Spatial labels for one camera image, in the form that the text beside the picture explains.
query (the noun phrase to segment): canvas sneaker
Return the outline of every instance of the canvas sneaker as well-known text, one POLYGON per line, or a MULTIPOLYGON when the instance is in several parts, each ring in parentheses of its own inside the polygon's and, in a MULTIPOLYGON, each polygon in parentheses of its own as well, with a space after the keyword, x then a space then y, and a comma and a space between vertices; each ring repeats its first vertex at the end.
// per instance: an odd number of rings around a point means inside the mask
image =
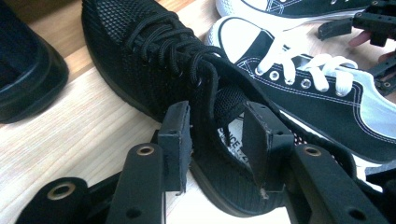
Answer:
POLYGON ((281 192, 263 197, 249 167, 219 136, 247 98, 267 104, 223 50, 204 45, 153 0, 84 0, 82 24, 96 68, 124 101, 159 122, 170 105, 190 102, 191 171, 214 205, 237 217, 282 205, 281 192))
POLYGON ((67 81, 64 59, 0 1, 0 123, 36 114, 67 81))
POLYGON ((339 20, 370 6, 371 0, 216 0, 220 16, 238 16, 260 27, 289 30, 310 21, 339 20))
POLYGON ((396 105, 355 62, 301 54, 284 46, 281 33, 232 16, 213 25, 206 43, 224 49, 282 114, 320 139, 347 148, 359 166, 396 159, 396 105))

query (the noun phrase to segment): sneaker tongue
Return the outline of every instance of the sneaker tongue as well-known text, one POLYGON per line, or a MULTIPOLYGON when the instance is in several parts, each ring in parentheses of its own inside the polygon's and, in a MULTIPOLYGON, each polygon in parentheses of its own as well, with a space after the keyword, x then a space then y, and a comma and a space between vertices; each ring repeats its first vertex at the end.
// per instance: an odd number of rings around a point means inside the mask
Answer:
POLYGON ((227 127, 244 111, 244 102, 248 98, 235 86, 219 90, 215 101, 215 121, 218 128, 227 127))

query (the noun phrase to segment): black shoe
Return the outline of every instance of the black shoe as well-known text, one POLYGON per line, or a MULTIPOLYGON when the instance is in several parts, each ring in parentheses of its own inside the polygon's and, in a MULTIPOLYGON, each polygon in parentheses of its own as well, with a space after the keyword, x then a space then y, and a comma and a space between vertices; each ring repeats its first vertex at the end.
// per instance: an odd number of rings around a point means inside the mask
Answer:
POLYGON ((282 43, 282 34, 238 17, 221 18, 206 41, 222 47, 297 125, 344 146, 358 165, 396 160, 396 104, 356 63, 293 52, 282 43))
POLYGON ((311 21, 339 20, 363 11, 372 0, 216 0, 222 17, 238 16, 260 27, 289 30, 311 21))
POLYGON ((64 59, 0 1, 0 123, 36 114, 67 82, 64 59))
POLYGON ((124 101, 158 121, 170 105, 190 101, 191 171, 212 203, 238 217, 282 204, 282 193, 262 197, 248 166, 219 137, 247 99, 235 83, 265 103, 247 77, 219 57, 222 50, 205 46, 176 13, 152 0, 84 0, 82 23, 94 64, 124 101))

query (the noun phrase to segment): wooden table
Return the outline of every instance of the wooden table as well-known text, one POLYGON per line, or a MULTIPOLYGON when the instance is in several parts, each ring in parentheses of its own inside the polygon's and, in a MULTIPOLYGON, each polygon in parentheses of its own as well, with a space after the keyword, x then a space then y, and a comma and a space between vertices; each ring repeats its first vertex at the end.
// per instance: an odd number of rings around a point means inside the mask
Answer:
MULTIPOLYGON (((89 185, 119 172, 128 150, 149 141, 159 123, 125 104, 95 70, 85 46, 80 0, 7 0, 33 30, 65 58, 69 80, 56 102, 33 118, 0 124, 0 223, 13 223, 22 208, 47 183, 77 176, 89 185)), ((203 38, 219 19, 214 0, 160 0, 203 38)), ((318 24, 288 31, 290 45, 311 55, 343 55, 366 69, 382 53, 395 50, 394 41, 383 49, 364 44, 352 49, 346 35, 321 42, 318 24)), ((396 102, 395 94, 389 99, 396 102)), ((231 217, 211 204, 188 175, 187 192, 167 193, 167 223, 289 223, 285 208, 252 218, 231 217)))

